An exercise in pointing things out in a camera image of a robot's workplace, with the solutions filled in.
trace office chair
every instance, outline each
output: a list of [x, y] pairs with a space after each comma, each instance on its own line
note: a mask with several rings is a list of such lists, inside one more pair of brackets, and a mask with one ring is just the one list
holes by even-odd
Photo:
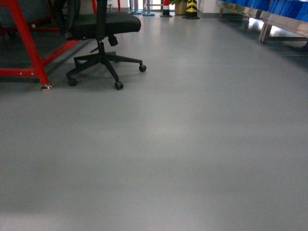
[[[64, 17], [63, 8], [67, 2], [67, 17]], [[54, 0], [53, 12], [60, 28], [61, 34], [67, 40], [96, 39], [98, 47], [91, 51], [98, 50], [98, 53], [75, 57], [76, 68], [66, 74], [68, 84], [75, 86], [76, 79], [73, 75], [90, 68], [98, 63], [105, 65], [108, 71], [115, 78], [115, 88], [120, 90], [123, 83], [112, 67], [110, 61], [139, 63], [139, 70], [144, 72], [146, 66], [142, 60], [118, 56], [115, 52], [105, 52], [103, 39], [109, 38], [111, 46], [118, 44], [114, 34], [138, 32], [141, 27], [140, 20], [125, 12], [107, 13], [107, 0], [97, 0], [97, 14], [80, 15], [80, 0]]]

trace plant pot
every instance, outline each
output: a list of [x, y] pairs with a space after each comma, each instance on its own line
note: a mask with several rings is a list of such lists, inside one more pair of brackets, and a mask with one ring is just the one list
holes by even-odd
[[174, 13], [175, 15], [185, 15], [187, 3], [184, 1], [175, 3]]

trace red and white post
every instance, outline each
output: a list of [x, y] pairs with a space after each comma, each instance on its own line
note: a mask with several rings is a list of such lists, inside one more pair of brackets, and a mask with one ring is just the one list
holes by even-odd
[[170, 15], [169, 0], [164, 0], [163, 14], [161, 14], [160, 17], [162, 17], [162, 18], [171, 18], [172, 17], [172, 15]]

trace blue container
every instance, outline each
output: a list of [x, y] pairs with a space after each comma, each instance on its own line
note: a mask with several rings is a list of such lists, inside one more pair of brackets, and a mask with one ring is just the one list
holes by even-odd
[[236, 5], [240, 5], [240, 6], [246, 6], [247, 0], [237, 0], [236, 1]]
[[308, 13], [299, 13], [296, 19], [299, 21], [308, 22]]
[[296, 19], [308, 22], [308, 2], [303, 2], [302, 8], [300, 9]]
[[229, 3], [235, 3], [236, 0], [223, 0], [225, 2], [229, 2]]
[[297, 18], [302, 6], [303, 2], [299, 0], [275, 0], [269, 12], [284, 17]]
[[270, 0], [248, 0], [247, 7], [267, 11], [270, 6]]

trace chair base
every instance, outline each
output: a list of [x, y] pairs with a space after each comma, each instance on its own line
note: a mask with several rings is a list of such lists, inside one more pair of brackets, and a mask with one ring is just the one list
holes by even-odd
[[115, 78], [115, 88], [117, 90], [122, 89], [124, 85], [120, 82], [119, 76], [112, 67], [110, 61], [138, 63], [140, 65], [139, 70], [141, 72], [144, 72], [146, 69], [146, 66], [142, 64], [142, 60], [140, 59], [133, 59], [124, 56], [119, 56], [116, 55], [115, 52], [105, 52], [103, 42], [98, 42], [98, 51], [99, 52], [96, 54], [89, 54], [74, 58], [76, 68], [74, 68], [73, 70], [71, 70], [66, 74], [66, 77], [68, 79], [68, 84], [70, 86], [75, 86], [77, 84], [77, 81], [74, 78], [72, 78], [73, 75], [78, 74], [81, 71], [84, 71], [98, 63], [105, 65], [108, 71], [111, 73], [111, 75]]

